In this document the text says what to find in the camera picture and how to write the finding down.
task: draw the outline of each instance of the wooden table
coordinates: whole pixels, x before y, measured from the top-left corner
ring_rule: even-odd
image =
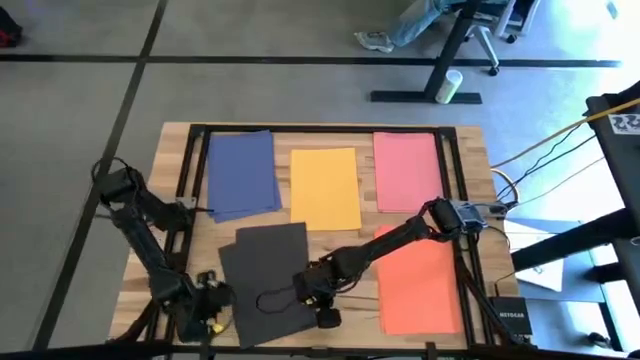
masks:
[[[173,197],[175,196],[190,125],[189,123],[166,123],[162,129],[153,169],[148,179],[148,187],[165,201],[175,200]],[[457,127],[456,132],[470,200],[478,202],[494,201],[496,195],[481,129],[478,127]],[[192,276],[208,269],[213,269],[218,274],[224,273],[220,266],[218,248],[235,242],[236,229],[289,222],[289,157],[292,149],[356,148],[362,228],[354,231],[309,232],[309,259],[317,259],[341,246],[357,245],[370,241],[378,226],[383,224],[397,226],[410,216],[409,214],[382,214],[377,211],[371,134],[277,132],[274,133],[274,147],[276,176],[280,186],[283,209],[278,212],[222,224],[215,224],[207,214],[199,213],[194,225],[194,235],[187,265],[187,272]],[[191,164],[192,169],[195,169],[199,148],[199,144],[196,143]],[[452,182],[451,188],[455,198],[457,191],[449,146],[445,146],[445,156],[447,158],[449,179]],[[190,171],[189,176],[193,177],[194,172]],[[205,180],[202,182],[202,192],[198,201],[198,206],[201,207],[206,206],[207,201],[206,173],[205,171]],[[190,193],[190,191],[191,189],[187,187],[186,193]],[[492,222],[491,224],[502,228],[501,222]],[[162,233],[156,233],[156,235],[162,243],[164,235]],[[479,252],[485,287],[488,293],[491,294],[495,280],[513,272],[507,241],[499,232],[491,229],[485,230],[481,234]],[[499,288],[501,295],[518,295],[517,284],[513,276],[501,280]],[[389,336],[383,334],[379,325],[377,297],[377,281],[373,270],[370,269],[365,272],[355,289],[336,298],[337,307],[340,309],[343,319],[340,327],[331,330],[310,329],[260,346],[424,349],[425,342],[432,341],[436,343],[439,349],[466,348],[463,333],[411,336]],[[473,298],[471,296],[470,298],[472,299],[472,315],[476,339],[482,341],[483,335],[479,310]],[[130,252],[122,289],[113,316],[110,336],[115,337],[122,334],[140,314],[149,300],[147,274],[135,254]],[[158,338],[162,337],[164,331],[162,319],[160,320],[160,325],[158,327]],[[214,339],[213,345],[237,346],[238,338],[235,328],[229,328],[225,333]]]

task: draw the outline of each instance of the black electronic device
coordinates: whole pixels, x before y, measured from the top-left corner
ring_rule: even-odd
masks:
[[[124,167],[101,179],[94,175],[97,163],[92,169],[100,203],[147,270],[152,301],[175,316],[180,341],[208,342],[222,330],[211,323],[224,306],[231,305],[232,289],[216,281],[213,271],[199,274],[194,284],[188,274],[174,270],[147,226],[149,222],[163,231],[181,231],[193,221],[194,211],[180,202],[164,203],[147,190],[138,170],[117,160]]]

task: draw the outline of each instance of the colored paper sheet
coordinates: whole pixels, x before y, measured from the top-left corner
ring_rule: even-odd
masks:
[[[362,226],[355,149],[291,151],[291,222],[311,231]]]
[[[262,344],[316,326],[314,311],[295,301],[293,288],[261,300],[263,314],[256,308],[256,297],[268,290],[286,288],[292,276],[306,268],[307,233],[304,224],[285,224],[239,229],[237,243],[219,249],[225,281],[236,294],[233,314],[241,348]]]
[[[382,226],[375,236],[392,230]],[[389,335],[462,331],[451,243],[415,241],[375,263],[380,325]]]
[[[373,150],[380,212],[414,213],[442,196],[433,134],[374,133]]]
[[[207,206],[216,222],[282,207],[269,131],[213,135],[208,155]]]

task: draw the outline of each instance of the yellow cable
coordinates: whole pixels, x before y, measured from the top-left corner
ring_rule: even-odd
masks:
[[[492,168],[497,168],[497,167],[500,167],[500,166],[506,165],[506,164],[508,164],[508,163],[512,162],[513,160],[516,160],[516,159],[520,158],[522,155],[524,155],[524,154],[528,153],[529,151],[531,151],[531,150],[533,150],[533,149],[535,149],[535,148],[539,147],[540,145],[545,144],[547,141],[552,140],[552,139],[554,139],[554,138],[558,137],[559,135],[562,135],[563,133],[567,132],[568,130],[573,129],[573,128],[574,128],[574,127],[576,127],[576,126],[582,125],[582,124],[584,124],[584,123],[586,123],[586,122],[590,122],[590,121],[598,120],[598,119],[600,119],[600,118],[601,118],[601,117],[603,117],[603,116],[607,116],[607,115],[609,115],[609,114],[613,114],[613,113],[615,113],[615,112],[618,112],[618,111],[620,111],[620,110],[624,110],[624,109],[630,108],[630,107],[632,107],[632,106],[634,106],[634,105],[638,105],[638,104],[640,104],[640,98],[637,98],[637,99],[635,99],[635,100],[631,100],[631,101],[629,101],[629,102],[627,102],[627,103],[624,103],[624,104],[622,104],[622,105],[618,105],[618,106],[616,106],[616,107],[614,107],[614,108],[611,108],[611,109],[609,109],[609,110],[605,110],[605,111],[599,112],[599,113],[597,113],[597,114],[595,114],[595,115],[591,115],[591,116],[589,116],[589,117],[586,117],[586,118],[584,118],[584,119],[582,119],[582,120],[580,120],[580,121],[577,121],[577,122],[575,122],[575,123],[573,123],[573,124],[571,124],[571,125],[569,125],[569,126],[564,127],[563,129],[559,130],[559,131],[558,131],[558,132],[556,132],[555,134],[553,134],[553,135],[551,135],[551,136],[549,136],[549,137],[545,138],[544,140],[542,140],[542,141],[540,141],[540,142],[538,142],[538,143],[536,143],[536,144],[534,144],[534,145],[532,145],[532,146],[528,147],[526,150],[522,151],[522,152],[521,152],[521,153],[519,153],[518,155],[516,155],[516,156],[514,156],[514,157],[512,157],[512,158],[509,158],[509,159],[507,159],[507,160],[505,160],[505,161],[503,161],[503,162],[501,162],[501,163],[498,163],[498,164],[495,164],[495,165],[491,165],[491,167],[492,167]]]

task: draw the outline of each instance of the black floor stripe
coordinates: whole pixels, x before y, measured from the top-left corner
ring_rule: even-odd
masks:
[[[107,144],[102,153],[97,178],[101,178],[107,174],[107,172],[109,171],[109,167],[111,166],[111,162],[113,161],[113,157],[116,155],[116,150],[118,149],[120,138],[122,137],[127,119],[129,118],[129,113],[131,112],[136,93],[138,92],[140,81],[142,80],[142,74],[144,73],[146,64],[144,59],[149,55],[151,47],[153,46],[153,41],[156,38],[160,22],[162,21],[162,16],[164,15],[167,1],[168,0],[160,0],[158,2],[153,21],[151,22],[151,26],[149,28],[149,33],[147,34],[144,46],[142,48],[142,51],[140,52],[139,61],[136,63],[136,66],[133,70],[133,74],[131,75],[129,85],[127,86],[122,105],[120,106],[120,111],[118,112],[116,120],[113,123],[111,134],[109,135],[109,139],[107,140]],[[49,346],[49,341],[51,340],[51,336],[53,335],[58,316],[60,315],[60,311],[62,310],[62,306],[64,305],[64,300],[69,291],[69,286],[71,286],[71,281],[73,280],[73,274],[78,266],[78,261],[80,260],[82,249],[84,248],[87,235],[89,234],[89,229],[91,228],[91,222],[93,220],[93,216],[95,215],[98,201],[98,190],[94,186],[92,186],[87,201],[85,202],[84,208],[82,210],[82,215],[80,216],[80,221],[78,222],[78,226],[76,227],[71,245],[69,246],[69,250],[65,257],[62,270],[60,272],[60,275],[58,276],[58,280],[56,281],[56,286],[53,290],[53,294],[51,295],[44,317],[42,319],[42,322],[40,323],[40,327],[38,329],[38,333],[36,334],[32,350],[45,350]]]
[[[140,56],[0,54],[0,62],[135,63],[140,58],[154,64],[273,64],[273,65],[400,65],[433,66],[435,58],[320,57],[320,56],[163,56],[150,55],[145,42]],[[618,68],[620,60],[504,59],[504,68]],[[451,66],[490,67],[487,59],[455,59]]]
[[[4,62],[65,62],[65,63],[135,63],[136,55],[46,55],[0,54]]]

